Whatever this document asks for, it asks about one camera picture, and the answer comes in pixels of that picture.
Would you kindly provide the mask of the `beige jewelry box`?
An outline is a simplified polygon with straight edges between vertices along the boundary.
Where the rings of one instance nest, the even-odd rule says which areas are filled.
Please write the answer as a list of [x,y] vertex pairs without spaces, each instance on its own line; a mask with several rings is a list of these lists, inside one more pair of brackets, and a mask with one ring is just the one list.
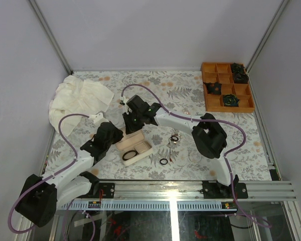
[[[154,152],[152,145],[146,140],[142,130],[128,135],[124,133],[122,140],[116,143],[115,146],[120,151],[121,162],[125,166],[130,166]],[[123,154],[129,150],[136,150],[138,155],[123,161]]]

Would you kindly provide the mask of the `black bangle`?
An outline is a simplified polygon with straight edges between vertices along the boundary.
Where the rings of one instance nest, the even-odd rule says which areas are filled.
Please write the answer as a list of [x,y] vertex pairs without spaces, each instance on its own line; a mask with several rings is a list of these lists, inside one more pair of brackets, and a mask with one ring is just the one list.
[[138,152],[136,150],[129,150],[127,152],[125,152],[122,156],[122,160],[123,161],[127,161],[135,156],[138,155]]

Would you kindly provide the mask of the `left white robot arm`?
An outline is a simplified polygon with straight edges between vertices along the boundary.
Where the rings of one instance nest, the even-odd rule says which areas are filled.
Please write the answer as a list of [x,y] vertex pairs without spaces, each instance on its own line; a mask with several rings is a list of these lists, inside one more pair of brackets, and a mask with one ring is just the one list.
[[34,225],[43,227],[59,207],[71,200],[85,195],[89,198],[99,196],[99,179],[88,169],[101,161],[111,145],[122,138],[122,130],[113,123],[101,123],[93,138],[76,152],[74,160],[64,163],[52,173],[29,176],[14,210]]

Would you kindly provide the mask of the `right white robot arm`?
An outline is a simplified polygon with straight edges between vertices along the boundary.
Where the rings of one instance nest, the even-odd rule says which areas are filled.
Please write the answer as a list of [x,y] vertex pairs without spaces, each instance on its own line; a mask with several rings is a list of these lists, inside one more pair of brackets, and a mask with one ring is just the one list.
[[204,116],[192,118],[181,113],[165,110],[160,103],[149,105],[138,95],[130,99],[122,96],[120,104],[126,111],[123,119],[126,134],[132,134],[143,128],[144,125],[164,126],[184,132],[193,137],[198,152],[213,160],[219,193],[224,198],[230,198],[237,191],[234,184],[235,174],[232,173],[230,164],[223,157],[227,146],[227,135],[213,115],[206,113]]

